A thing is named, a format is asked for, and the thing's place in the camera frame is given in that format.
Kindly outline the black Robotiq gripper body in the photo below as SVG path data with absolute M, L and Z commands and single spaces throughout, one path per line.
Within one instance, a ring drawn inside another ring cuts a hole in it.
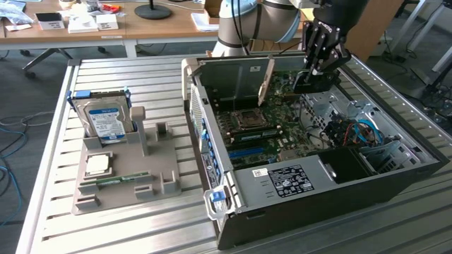
M 312 1 L 318 7 L 313 9 L 313 21 L 321 21 L 326 29 L 325 55 L 340 43 L 345 43 L 349 30 L 356 26 L 368 1 Z

